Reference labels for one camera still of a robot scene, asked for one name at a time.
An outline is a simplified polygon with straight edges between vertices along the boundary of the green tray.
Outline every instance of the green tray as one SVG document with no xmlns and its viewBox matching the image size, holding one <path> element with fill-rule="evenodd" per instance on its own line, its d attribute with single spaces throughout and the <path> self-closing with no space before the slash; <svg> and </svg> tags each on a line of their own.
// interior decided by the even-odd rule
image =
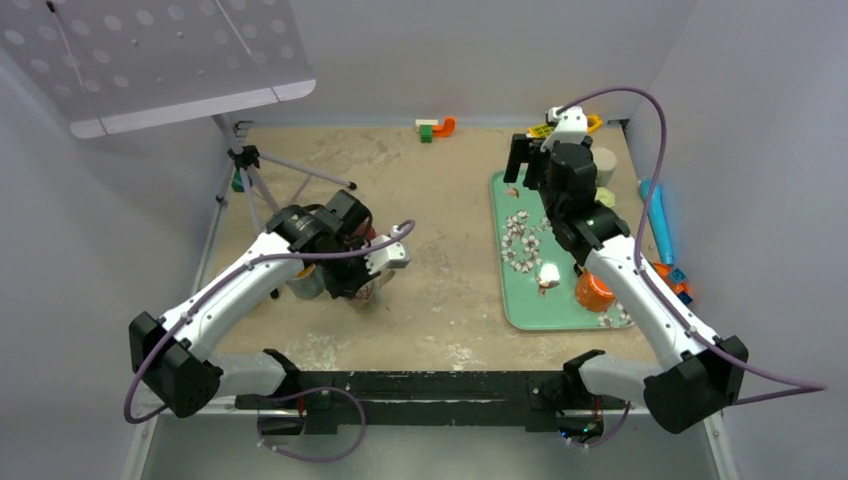
<svg viewBox="0 0 848 480">
<path fill-rule="evenodd" d="M 618 302 L 606 314 L 590 312 L 577 303 L 574 259 L 556 243 L 539 193 L 520 183 L 503 183 L 503 176 L 503 171 L 492 175 L 492 208 L 509 323 L 521 330 L 632 326 Z"/>
</svg>

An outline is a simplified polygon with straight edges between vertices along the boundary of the tripod leg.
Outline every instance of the tripod leg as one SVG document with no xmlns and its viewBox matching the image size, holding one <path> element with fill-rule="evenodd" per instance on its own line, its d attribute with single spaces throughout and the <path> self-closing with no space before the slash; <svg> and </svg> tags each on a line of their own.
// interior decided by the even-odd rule
<svg viewBox="0 0 848 480">
<path fill-rule="evenodd" d="M 239 169 L 239 178 L 241 186 L 244 188 L 244 196 L 247 198 L 247 207 L 250 209 L 250 218 L 253 220 L 253 227 L 256 233 L 262 232 L 262 222 L 259 221 L 259 213 L 256 211 L 256 202 L 253 200 L 253 188 L 250 186 L 250 176 L 246 169 Z"/>
<path fill-rule="evenodd" d="M 268 155 L 267 153 L 263 152 L 259 152 L 259 158 L 267 160 L 271 163 L 276 163 L 277 165 L 282 165 L 286 168 L 291 168 L 292 170 L 297 170 L 298 172 L 302 172 L 307 175 L 323 178 L 328 182 L 333 182 L 351 190 L 356 190 L 356 184 L 353 182 L 347 181 L 335 175 L 330 175 L 329 173 L 319 172 L 318 170 L 300 165 L 299 163 L 292 162 L 291 160 L 286 160 L 285 158 L 276 157 L 274 155 Z"/>
<path fill-rule="evenodd" d="M 271 195 L 271 191 L 268 190 L 268 186 L 265 185 L 265 181 L 262 180 L 262 177 L 259 175 L 259 170 L 257 170 L 253 165 L 250 165 L 247 167 L 247 173 L 250 175 L 250 179 L 253 180 L 253 184 L 256 185 L 256 189 L 259 190 L 259 194 L 262 195 L 262 198 L 265 200 L 265 203 L 271 207 L 271 211 L 277 213 L 280 210 L 280 206 L 277 205 L 277 201 L 274 200 L 274 196 Z"/>
<path fill-rule="evenodd" d="M 233 183 L 233 174 L 235 171 L 235 164 L 230 164 L 230 168 L 227 169 L 227 176 L 224 177 L 224 183 L 221 185 L 221 189 L 218 190 L 218 195 L 215 195 L 215 200 L 217 200 L 218 203 L 223 202 L 224 198 L 226 198 L 227 190 L 230 189 L 230 184 Z"/>
<path fill-rule="evenodd" d="M 312 180 L 312 174 L 307 175 L 306 180 L 304 180 L 303 183 L 301 183 L 300 186 L 297 187 L 297 191 L 294 192 L 294 195 L 292 195 L 291 200 L 289 200 L 290 205 L 297 202 L 297 197 L 299 197 L 300 194 L 303 193 L 303 189 L 306 188 L 306 184 L 309 183 L 310 180 Z"/>
</svg>

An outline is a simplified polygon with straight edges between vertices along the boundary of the white wall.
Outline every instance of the white wall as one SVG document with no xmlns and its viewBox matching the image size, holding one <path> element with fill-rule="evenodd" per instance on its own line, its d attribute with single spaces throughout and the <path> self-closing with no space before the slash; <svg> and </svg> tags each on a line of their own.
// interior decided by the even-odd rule
<svg viewBox="0 0 848 480">
<path fill-rule="evenodd" d="M 317 86 L 244 112 L 272 123 L 539 122 L 609 84 L 648 87 L 695 0 L 293 1 Z M 590 106 L 627 118 L 636 99 Z"/>
<path fill-rule="evenodd" d="M 745 478 L 848 478 L 848 4 L 698 2 L 651 91 L 667 109 L 664 204 L 695 307 L 751 362 L 826 393 L 733 408 Z M 656 117 L 628 129 L 642 177 Z M 743 395 L 778 386 L 745 382 Z"/>
<path fill-rule="evenodd" d="M 20 78 L 0 51 L 0 476 L 114 479 L 127 326 L 188 293 L 223 142 L 211 120 L 78 141 Z"/>
</svg>

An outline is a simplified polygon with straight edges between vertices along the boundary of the wooden table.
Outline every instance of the wooden table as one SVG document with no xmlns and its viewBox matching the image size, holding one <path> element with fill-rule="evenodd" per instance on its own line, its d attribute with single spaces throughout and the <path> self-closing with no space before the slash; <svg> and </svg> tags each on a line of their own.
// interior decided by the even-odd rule
<svg viewBox="0 0 848 480">
<path fill-rule="evenodd" d="M 249 142 L 348 178 L 374 213 L 378 232 L 414 218 L 404 242 L 412 263 L 383 289 L 372 314 L 342 300 L 304 301 L 283 290 L 263 301 L 218 350 L 255 353 L 275 348 L 306 370 L 548 370 L 592 348 L 625 359 L 654 360 L 637 328 L 528 333 L 506 320 L 489 179 L 505 168 L 510 137 L 522 127 L 459 128 L 450 138 L 419 142 L 412 128 L 253 128 Z M 642 202 L 620 128 L 593 134 L 595 147 L 616 153 L 609 185 L 616 211 L 635 232 Z M 303 176 L 263 163 L 263 178 L 285 204 Z M 298 199 L 324 203 L 338 186 L 313 180 Z M 263 218 L 270 209 L 257 202 Z M 653 236 L 643 251 L 656 259 Z M 214 272 L 244 253 L 255 238 L 243 194 L 231 196 L 215 247 Z"/>
</svg>

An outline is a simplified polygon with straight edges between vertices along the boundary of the robotic arm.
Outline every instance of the robotic arm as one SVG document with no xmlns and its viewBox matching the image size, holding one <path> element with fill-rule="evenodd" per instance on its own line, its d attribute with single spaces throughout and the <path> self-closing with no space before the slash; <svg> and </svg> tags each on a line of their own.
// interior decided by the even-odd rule
<svg viewBox="0 0 848 480">
<path fill-rule="evenodd" d="M 627 224 L 595 201 L 597 168 L 583 110 L 558 110 L 548 111 L 547 122 L 555 128 L 546 139 L 513 136 L 504 182 L 515 182 L 521 165 L 527 164 L 523 185 L 539 192 L 557 243 L 611 289 L 658 360 L 658 365 L 625 362 L 593 350 L 565 364 L 567 387 L 645 405 L 663 428 L 680 433 L 731 405 L 738 398 L 743 370 L 695 341 L 693 332 L 685 330 L 651 291 L 633 259 L 635 240 Z M 649 265 L 642 259 L 643 266 Z M 647 274 L 702 337 L 747 361 L 741 340 L 719 337 L 656 272 L 648 268 Z"/>
<path fill-rule="evenodd" d="M 282 354 L 265 350 L 253 356 L 220 355 L 213 354 L 215 346 L 266 295 L 309 265 L 300 259 L 274 260 L 275 254 L 325 254 L 325 259 L 314 263 L 322 267 L 325 287 L 333 298 L 353 298 L 383 270 L 404 268 L 410 257 L 399 242 L 364 256 L 329 258 L 363 246 L 364 240 L 354 233 L 370 216 L 359 200 L 343 190 L 312 212 L 299 205 L 283 208 L 247 252 L 197 294 L 160 318 L 143 312 L 132 321 L 133 371 L 138 372 L 166 332 L 175 329 L 142 380 L 177 417 L 194 414 L 215 397 L 274 394 L 287 373 L 296 371 Z M 392 236 L 400 234 L 395 227 Z M 390 240 L 381 235 L 372 243 Z M 184 325 L 177 329 L 181 321 Z"/>
</svg>

